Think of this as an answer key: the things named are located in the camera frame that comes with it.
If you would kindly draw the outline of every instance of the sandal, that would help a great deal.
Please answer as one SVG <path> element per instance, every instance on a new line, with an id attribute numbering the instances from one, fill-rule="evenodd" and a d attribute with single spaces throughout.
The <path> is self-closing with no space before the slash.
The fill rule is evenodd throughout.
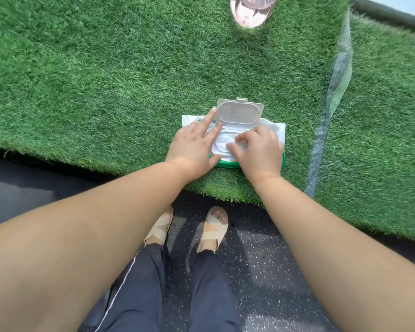
<path id="1" fill-rule="evenodd" d="M 197 253 L 200 252 L 201 243 L 203 241 L 216 239 L 217 247 L 214 250 L 215 253 L 218 247 L 220 246 L 220 243 L 223 240 L 224 236 L 226 235 L 229 223 L 224 224 L 220 220 L 218 220 L 218 218 L 212 214 L 215 211 L 220 211 L 220 213 L 226 218 L 226 221 L 228 221 L 227 213 L 224 210 L 224 208 L 220 206 L 213 206 L 210 208 L 208 214 L 206 215 L 205 227 L 203 228 L 203 234 L 201 235 L 200 243 L 197 248 Z"/>
<path id="2" fill-rule="evenodd" d="M 172 219 L 174 215 L 174 210 L 172 206 L 169 206 L 166 208 L 166 210 L 161 214 L 161 216 L 158 218 L 158 220 L 155 222 L 154 226 L 152 226 L 151 230 L 149 231 L 148 235 L 144 239 L 144 242 L 146 243 L 146 240 L 148 240 L 152 235 L 154 235 L 157 239 L 159 239 L 162 244 L 165 244 L 166 237 L 168 236 L 168 230 L 171 226 Z M 166 232 L 162 229 L 160 229 L 160 226 L 167 225 Z"/>

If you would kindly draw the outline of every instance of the hand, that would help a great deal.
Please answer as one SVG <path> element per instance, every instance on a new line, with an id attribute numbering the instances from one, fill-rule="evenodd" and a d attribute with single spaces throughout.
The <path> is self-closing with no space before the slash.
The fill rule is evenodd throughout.
<path id="1" fill-rule="evenodd" d="M 248 142 L 247 151 L 236 143 Z M 236 143 L 227 148 L 234 154 L 246 178 L 255 188 L 266 178 L 280 176 L 284 147 L 278 142 L 277 134 L 264 125 L 237 135 Z"/>
<path id="2" fill-rule="evenodd" d="M 177 165 L 183 172 L 185 184 L 205 175 L 221 159 L 219 154 L 209 158 L 210 149 L 221 131 L 217 125 L 205 136 L 209 124 L 213 121 L 216 108 L 213 107 L 201 121 L 194 121 L 181 128 L 169 146 L 166 162 Z"/>

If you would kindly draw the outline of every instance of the dark pants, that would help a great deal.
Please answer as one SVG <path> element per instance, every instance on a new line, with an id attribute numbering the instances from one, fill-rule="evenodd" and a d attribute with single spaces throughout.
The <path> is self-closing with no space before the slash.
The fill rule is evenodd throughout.
<path id="1" fill-rule="evenodd" d="M 163 331 L 165 265 L 161 246 L 137 254 L 97 331 Z M 238 332 L 237 307 L 221 260 L 212 251 L 197 254 L 191 284 L 189 332 Z"/>

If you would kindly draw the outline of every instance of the white plastic flip lid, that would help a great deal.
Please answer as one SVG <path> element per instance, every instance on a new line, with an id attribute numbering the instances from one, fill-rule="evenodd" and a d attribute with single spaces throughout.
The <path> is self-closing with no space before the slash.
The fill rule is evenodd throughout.
<path id="1" fill-rule="evenodd" d="M 218 99 L 215 121 L 225 127 L 252 129 L 258 126 L 263 109 L 264 104 L 250 103 L 246 98 Z"/>

